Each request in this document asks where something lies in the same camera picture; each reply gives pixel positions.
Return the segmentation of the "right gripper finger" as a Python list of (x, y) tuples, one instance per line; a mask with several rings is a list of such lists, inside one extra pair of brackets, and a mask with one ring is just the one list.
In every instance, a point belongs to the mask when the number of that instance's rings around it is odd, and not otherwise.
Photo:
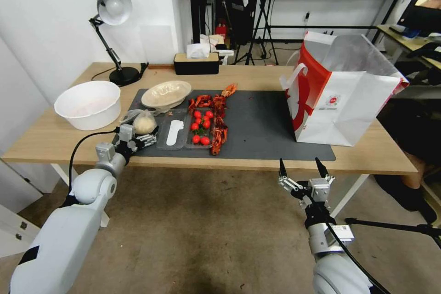
[(330, 175), (325, 165), (319, 160), (319, 158), (315, 157), (315, 162), (317, 165), (317, 170), (319, 172), (320, 178), (318, 178), (318, 182), (321, 185), (326, 187), (330, 187), (335, 180), (333, 175)]
[(288, 177), (283, 159), (279, 159), (278, 184), (291, 195), (305, 195), (305, 187)]

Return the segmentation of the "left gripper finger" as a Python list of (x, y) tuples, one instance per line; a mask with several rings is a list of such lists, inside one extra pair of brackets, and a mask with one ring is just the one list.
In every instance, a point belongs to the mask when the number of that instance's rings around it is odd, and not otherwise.
[(136, 139), (139, 141), (156, 142), (158, 130), (159, 126), (157, 125), (151, 133), (145, 135), (137, 135)]
[(132, 142), (134, 143), (134, 146), (132, 147), (132, 151), (134, 152), (138, 152), (148, 146), (151, 146), (153, 144), (155, 144), (157, 142), (156, 138), (148, 138), (145, 140), (141, 140), (141, 139), (133, 139)]

